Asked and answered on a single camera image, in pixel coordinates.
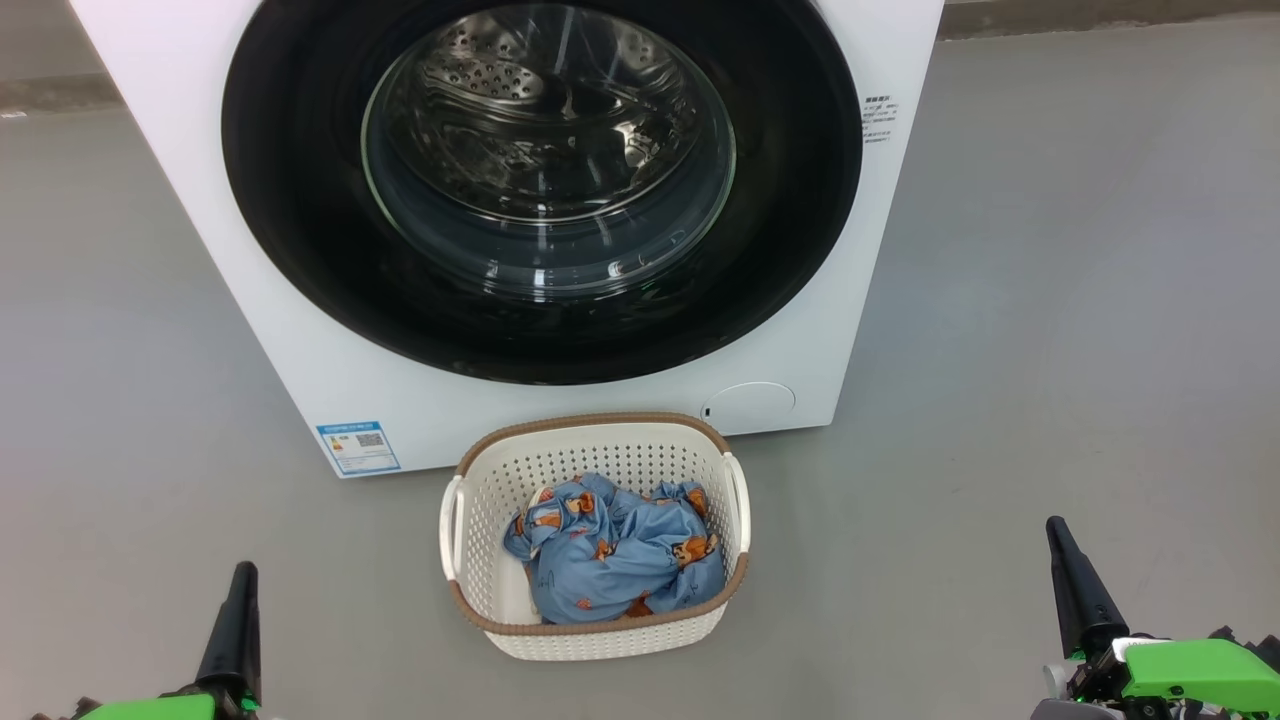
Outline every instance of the blue fabric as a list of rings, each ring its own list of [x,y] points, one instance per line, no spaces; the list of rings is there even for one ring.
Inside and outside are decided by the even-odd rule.
[[[671,612],[724,588],[707,492],[662,483],[645,497],[588,473],[543,491],[517,512],[503,546],[525,562],[534,603],[549,623]]]

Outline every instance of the stainless steel drum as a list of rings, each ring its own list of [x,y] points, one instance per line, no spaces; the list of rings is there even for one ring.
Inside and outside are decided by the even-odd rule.
[[[463,17],[387,72],[365,169],[434,260],[535,300],[608,293],[714,222],[733,133],[707,76],[632,23],[558,4]]]

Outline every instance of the sticker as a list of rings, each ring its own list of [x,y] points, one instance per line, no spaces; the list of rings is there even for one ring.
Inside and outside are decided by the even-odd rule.
[[[863,102],[863,145],[886,142],[897,120],[897,102],[891,95],[873,95]]]
[[[316,425],[316,430],[343,475],[399,470],[399,460],[396,459],[380,423]]]

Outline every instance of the washing machine door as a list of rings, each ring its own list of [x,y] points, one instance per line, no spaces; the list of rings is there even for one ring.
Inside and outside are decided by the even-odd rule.
[[[325,313],[428,365],[543,384],[733,342],[822,265],[861,151],[803,0],[266,0],[227,170]]]

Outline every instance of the basket handle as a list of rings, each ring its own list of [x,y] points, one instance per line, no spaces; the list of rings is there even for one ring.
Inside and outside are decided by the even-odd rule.
[[[444,497],[440,500],[440,568],[444,569],[444,578],[451,583],[458,578],[457,568],[453,562],[453,510],[458,503],[458,483],[462,475],[453,475],[444,488]]]
[[[724,454],[724,471],[728,473],[733,488],[733,503],[737,505],[737,551],[751,550],[751,496],[746,493],[746,475],[742,465],[732,452]]]

